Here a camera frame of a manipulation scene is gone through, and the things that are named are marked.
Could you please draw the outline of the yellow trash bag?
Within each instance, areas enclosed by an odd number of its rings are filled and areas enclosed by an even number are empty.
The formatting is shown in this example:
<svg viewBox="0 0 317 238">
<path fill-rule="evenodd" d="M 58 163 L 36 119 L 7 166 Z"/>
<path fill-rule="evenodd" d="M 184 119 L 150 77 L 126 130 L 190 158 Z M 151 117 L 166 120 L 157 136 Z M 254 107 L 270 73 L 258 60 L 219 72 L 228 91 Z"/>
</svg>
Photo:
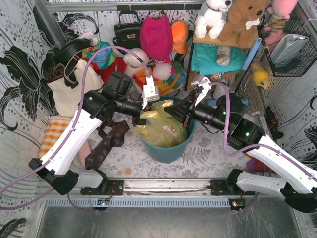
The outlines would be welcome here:
<svg viewBox="0 0 317 238">
<path fill-rule="evenodd" d="M 135 126 L 134 132 L 147 143 L 161 148 L 185 142 L 188 138 L 187 129 L 164 110 L 173 104 L 173 99 L 152 103 L 150 110 L 154 112 L 153 118 L 147 119 L 146 125 Z"/>
</svg>

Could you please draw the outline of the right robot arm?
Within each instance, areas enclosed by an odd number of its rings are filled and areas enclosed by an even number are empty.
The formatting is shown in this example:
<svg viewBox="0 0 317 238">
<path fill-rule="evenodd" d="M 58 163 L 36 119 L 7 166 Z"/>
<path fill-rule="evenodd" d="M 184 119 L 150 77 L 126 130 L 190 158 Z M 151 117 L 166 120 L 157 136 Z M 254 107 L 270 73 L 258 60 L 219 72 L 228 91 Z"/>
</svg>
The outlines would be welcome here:
<svg viewBox="0 0 317 238">
<path fill-rule="evenodd" d="M 317 172 L 281 149 L 260 127 L 243 118 L 246 105 L 235 94 L 221 96 L 216 108 L 200 103 L 194 92 L 164 109 L 184 126 L 196 120 L 224 132 L 224 146 L 246 153 L 267 165 L 277 177 L 233 169 L 225 180 L 230 194 L 258 192 L 283 199 L 300 212 L 317 207 Z"/>
</svg>

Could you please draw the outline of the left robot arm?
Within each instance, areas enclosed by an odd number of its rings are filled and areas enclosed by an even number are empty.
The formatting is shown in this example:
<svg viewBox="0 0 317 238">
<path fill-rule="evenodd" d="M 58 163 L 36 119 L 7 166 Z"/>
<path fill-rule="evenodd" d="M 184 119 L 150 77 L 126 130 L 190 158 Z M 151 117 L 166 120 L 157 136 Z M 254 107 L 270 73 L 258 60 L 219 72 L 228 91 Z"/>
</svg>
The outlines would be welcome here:
<svg viewBox="0 0 317 238">
<path fill-rule="evenodd" d="M 115 112 L 138 118 L 140 112 L 156 92 L 151 75 L 146 76 L 142 101 L 132 101 L 126 95 L 132 79 L 119 72 L 112 73 L 101 88 L 90 90 L 83 96 L 83 104 L 75 112 L 70 124 L 54 146 L 41 158 L 33 158 L 29 167 L 59 194 L 74 188 L 89 188 L 98 193 L 107 191 L 108 177 L 97 169 L 74 172 L 70 165 L 91 133 Z"/>
</svg>

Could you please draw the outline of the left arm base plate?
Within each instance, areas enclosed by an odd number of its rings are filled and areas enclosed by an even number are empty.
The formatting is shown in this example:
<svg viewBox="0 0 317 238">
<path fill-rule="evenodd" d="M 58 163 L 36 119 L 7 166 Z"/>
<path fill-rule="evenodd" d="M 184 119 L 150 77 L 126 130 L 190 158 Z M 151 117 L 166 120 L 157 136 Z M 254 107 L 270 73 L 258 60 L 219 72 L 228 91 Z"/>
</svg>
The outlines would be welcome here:
<svg viewBox="0 0 317 238">
<path fill-rule="evenodd" d="M 86 196 L 97 196 L 97 195 L 105 195 L 105 196 L 121 196 L 123 194 L 124 188 L 124 180 L 114 180 L 110 179 L 107 181 L 107 185 L 100 185 L 98 188 L 82 188 L 80 190 L 81 195 Z"/>
</svg>

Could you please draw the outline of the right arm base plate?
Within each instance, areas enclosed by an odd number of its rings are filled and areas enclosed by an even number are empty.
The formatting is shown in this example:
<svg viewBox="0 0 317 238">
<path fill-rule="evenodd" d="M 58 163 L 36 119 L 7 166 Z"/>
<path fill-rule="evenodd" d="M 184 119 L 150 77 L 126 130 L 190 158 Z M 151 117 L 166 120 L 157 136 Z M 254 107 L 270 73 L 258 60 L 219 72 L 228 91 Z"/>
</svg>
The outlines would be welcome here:
<svg viewBox="0 0 317 238">
<path fill-rule="evenodd" d="M 210 180 L 209 188 L 212 195 L 227 196 L 227 195 L 255 195 L 254 191 L 243 191 L 236 184 L 228 184 L 225 179 Z"/>
</svg>

